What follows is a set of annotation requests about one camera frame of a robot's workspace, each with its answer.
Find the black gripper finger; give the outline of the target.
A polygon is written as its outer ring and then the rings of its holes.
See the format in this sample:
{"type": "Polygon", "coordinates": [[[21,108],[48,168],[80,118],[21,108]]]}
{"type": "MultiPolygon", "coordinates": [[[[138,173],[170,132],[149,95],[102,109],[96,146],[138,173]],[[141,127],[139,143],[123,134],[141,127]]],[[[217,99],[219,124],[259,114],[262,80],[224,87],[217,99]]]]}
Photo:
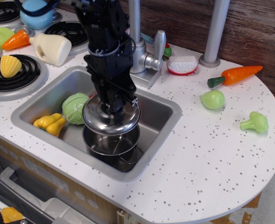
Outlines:
{"type": "Polygon", "coordinates": [[[123,108],[121,107],[117,111],[113,111],[111,107],[108,108],[109,114],[109,125],[110,126],[121,126],[123,123],[124,112],[123,108]]]}

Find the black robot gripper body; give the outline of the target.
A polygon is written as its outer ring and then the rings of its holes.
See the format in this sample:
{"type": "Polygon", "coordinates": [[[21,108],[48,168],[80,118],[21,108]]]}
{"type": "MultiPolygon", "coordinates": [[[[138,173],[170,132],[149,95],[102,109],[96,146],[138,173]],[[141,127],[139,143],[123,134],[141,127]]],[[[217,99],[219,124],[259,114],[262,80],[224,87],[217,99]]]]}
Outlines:
{"type": "Polygon", "coordinates": [[[109,112],[120,111],[126,103],[138,104],[136,87],[130,77],[134,51],[132,40],[126,39],[110,53],[90,52],[84,57],[98,96],[109,112]]]}

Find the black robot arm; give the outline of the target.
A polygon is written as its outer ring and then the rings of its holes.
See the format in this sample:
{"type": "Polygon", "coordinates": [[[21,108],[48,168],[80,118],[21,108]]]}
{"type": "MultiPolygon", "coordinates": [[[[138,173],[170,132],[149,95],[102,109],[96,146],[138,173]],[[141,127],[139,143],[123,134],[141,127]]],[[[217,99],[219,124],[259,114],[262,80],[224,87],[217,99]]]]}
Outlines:
{"type": "Polygon", "coordinates": [[[133,66],[132,38],[126,33],[128,15],[117,0],[68,1],[88,36],[87,71],[101,101],[92,120],[125,121],[126,107],[137,107],[136,87],[130,77],[133,66]]]}

